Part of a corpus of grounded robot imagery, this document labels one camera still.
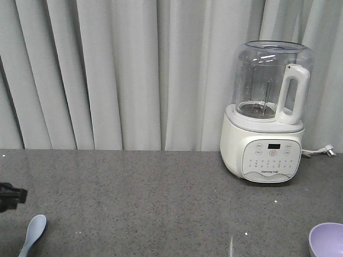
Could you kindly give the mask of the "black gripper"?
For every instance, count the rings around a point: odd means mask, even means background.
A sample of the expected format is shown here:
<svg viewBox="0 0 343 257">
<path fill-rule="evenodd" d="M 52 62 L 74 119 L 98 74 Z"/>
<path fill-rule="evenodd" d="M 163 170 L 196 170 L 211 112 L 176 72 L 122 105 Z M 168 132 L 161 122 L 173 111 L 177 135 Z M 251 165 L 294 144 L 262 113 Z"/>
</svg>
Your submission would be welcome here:
<svg viewBox="0 0 343 257">
<path fill-rule="evenodd" d="M 25 203 L 27 190 L 13 187 L 10 183 L 1 182 L 1 213 L 17 209 L 19 203 Z"/>
</svg>

